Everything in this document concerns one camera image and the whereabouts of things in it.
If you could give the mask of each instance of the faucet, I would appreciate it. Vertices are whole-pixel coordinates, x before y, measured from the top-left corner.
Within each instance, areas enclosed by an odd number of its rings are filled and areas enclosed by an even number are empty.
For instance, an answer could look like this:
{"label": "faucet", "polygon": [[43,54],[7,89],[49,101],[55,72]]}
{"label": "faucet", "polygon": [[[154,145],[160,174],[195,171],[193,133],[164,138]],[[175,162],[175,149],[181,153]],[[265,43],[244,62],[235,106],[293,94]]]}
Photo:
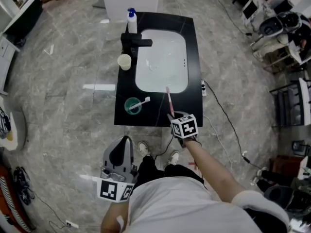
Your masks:
{"label": "faucet", "polygon": [[121,42],[123,52],[130,55],[134,64],[137,62],[137,50],[138,47],[151,47],[151,39],[141,39],[140,33],[123,33],[121,34]]}

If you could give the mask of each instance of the black countertop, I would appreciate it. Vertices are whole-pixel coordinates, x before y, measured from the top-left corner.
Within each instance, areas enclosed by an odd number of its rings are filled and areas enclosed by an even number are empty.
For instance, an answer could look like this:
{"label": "black countertop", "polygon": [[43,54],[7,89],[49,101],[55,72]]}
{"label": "black countertop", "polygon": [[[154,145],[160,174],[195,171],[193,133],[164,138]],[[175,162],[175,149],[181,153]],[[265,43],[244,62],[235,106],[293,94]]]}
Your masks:
{"label": "black countertop", "polygon": [[[184,37],[187,49],[188,86],[183,92],[171,93],[171,98],[175,111],[194,114],[198,127],[202,127],[201,70],[193,19],[169,14],[137,12],[137,22],[138,33],[146,29],[156,29],[174,31]],[[119,68],[115,124],[169,127],[167,113],[170,113],[170,107],[167,94],[140,90],[135,83],[135,76],[136,65],[132,65],[128,71]],[[125,111],[124,103],[131,97],[136,97],[140,101],[150,97],[151,101],[144,104],[137,115],[130,115]]]}

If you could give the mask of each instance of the soap dispenser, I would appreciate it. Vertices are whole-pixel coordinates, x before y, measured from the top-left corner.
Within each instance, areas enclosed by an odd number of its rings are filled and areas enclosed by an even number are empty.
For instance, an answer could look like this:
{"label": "soap dispenser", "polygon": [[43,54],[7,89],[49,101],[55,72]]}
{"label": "soap dispenser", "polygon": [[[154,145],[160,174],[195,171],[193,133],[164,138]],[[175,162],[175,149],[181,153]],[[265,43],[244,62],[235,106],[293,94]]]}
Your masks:
{"label": "soap dispenser", "polygon": [[129,33],[137,33],[137,16],[135,14],[134,8],[129,8],[127,10],[129,13],[127,14],[127,26]]}

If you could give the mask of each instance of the gray tile floor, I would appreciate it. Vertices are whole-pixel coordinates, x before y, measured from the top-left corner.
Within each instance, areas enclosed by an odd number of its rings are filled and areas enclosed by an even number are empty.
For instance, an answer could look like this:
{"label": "gray tile floor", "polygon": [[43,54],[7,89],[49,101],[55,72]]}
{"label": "gray tile floor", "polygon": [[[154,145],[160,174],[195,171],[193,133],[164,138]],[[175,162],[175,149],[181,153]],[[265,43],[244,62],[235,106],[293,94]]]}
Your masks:
{"label": "gray tile floor", "polygon": [[[12,167],[28,171],[33,190],[65,220],[82,226],[99,226],[109,203],[96,198],[96,184],[81,175],[99,176],[106,147],[124,134],[135,145],[146,141],[152,153],[166,148],[168,128],[115,126],[115,92],[83,89],[84,84],[116,84],[116,58],[121,51],[124,23],[101,24],[105,10],[92,8],[97,0],[51,1],[44,6],[27,43],[17,56],[8,84],[10,97],[26,115],[28,141],[23,151],[5,152]],[[238,3],[221,0],[240,25]],[[250,39],[229,20],[217,0],[159,0],[158,11],[194,19],[200,52],[202,78],[209,82],[240,137],[242,150],[261,166],[276,154],[277,133],[273,132],[274,106],[269,90],[275,87],[271,74],[252,55]],[[50,56],[51,45],[54,53]],[[212,93],[203,99],[210,118],[232,160],[234,176],[246,187],[255,169],[240,157],[235,135]],[[230,168],[225,151],[204,118],[199,141]],[[163,166],[173,149],[158,158]],[[135,150],[135,163],[141,157]],[[181,150],[180,163],[193,159]],[[37,232],[52,232],[48,222],[58,223],[51,210],[34,200],[27,211]],[[98,228],[63,232],[98,232]]]}

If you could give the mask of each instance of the forearm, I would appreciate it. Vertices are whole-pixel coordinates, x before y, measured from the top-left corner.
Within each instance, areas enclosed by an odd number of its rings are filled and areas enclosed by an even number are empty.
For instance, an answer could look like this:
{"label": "forearm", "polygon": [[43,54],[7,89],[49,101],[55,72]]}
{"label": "forearm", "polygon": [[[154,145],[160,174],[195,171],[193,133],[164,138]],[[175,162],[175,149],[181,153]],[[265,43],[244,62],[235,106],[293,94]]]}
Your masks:
{"label": "forearm", "polygon": [[244,187],[234,179],[232,174],[202,148],[199,143],[195,141],[185,141],[185,144],[203,177],[216,191],[222,201],[231,202],[238,193],[245,190]]}
{"label": "forearm", "polygon": [[[101,233],[119,233],[124,231],[127,224],[129,201],[123,203],[111,203],[106,215],[103,218]],[[121,216],[124,221],[123,228],[121,229],[117,218]]]}

